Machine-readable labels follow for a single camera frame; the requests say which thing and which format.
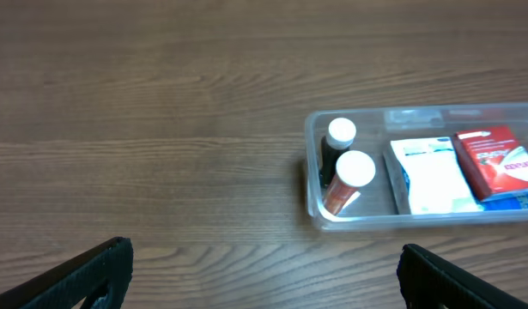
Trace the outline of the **orange bottle white cap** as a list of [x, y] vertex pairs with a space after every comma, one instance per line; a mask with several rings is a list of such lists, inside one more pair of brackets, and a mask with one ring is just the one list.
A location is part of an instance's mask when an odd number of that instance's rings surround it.
[[368, 185], [376, 174], [373, 159], [358, 150], [350, 150], [342, 154], [336, 163], [336, 173], [329, 184], [325, 197], [325, 209], [332, 215], [337, 215], [348, 200], [361, 187]]

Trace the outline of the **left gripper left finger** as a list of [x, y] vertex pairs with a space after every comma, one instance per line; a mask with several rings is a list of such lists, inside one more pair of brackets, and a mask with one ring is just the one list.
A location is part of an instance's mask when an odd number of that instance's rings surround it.
[[0, 294], [0, 308], [120, 308], [133, 258], [130, 239], [111, 238]]

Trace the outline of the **dark bottle white cap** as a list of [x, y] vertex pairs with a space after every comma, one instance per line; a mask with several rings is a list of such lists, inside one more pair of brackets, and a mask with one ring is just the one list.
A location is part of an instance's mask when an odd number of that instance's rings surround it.
[[320, 153], [320, 184], [326, 188], [336, 173], [337, 159], [347, 152], [356, 136], [355, 124], [347, 118], [335, 118], [328, 127], [325, 136], [321, 139]]

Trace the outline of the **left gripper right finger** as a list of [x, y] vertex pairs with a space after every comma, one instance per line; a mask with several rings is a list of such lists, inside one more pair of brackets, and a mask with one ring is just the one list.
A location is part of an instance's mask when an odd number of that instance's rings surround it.
[[528, 309], [528, 303], [416, 244], [403, 247], [397, 277], [409, 309]]

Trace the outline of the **white packet box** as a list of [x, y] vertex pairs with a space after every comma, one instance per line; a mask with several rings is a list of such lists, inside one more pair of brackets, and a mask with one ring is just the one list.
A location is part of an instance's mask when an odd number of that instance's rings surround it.
[[398, 213], [481, 212], [448, 136], [390, 141], [384, 151]]

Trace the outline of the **red packet box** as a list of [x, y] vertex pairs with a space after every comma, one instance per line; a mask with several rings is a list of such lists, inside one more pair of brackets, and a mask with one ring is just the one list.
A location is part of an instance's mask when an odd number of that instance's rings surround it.
[[458, 131], [452, 144], [478, 201], [528, 194], [528, 151], [509, 126]]

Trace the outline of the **blue packet box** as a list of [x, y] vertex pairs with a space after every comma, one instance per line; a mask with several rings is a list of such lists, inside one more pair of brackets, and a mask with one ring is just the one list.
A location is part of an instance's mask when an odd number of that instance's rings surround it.
[[486, 211], [528, 209], [528, 194], [480, 202], [479, 204]]

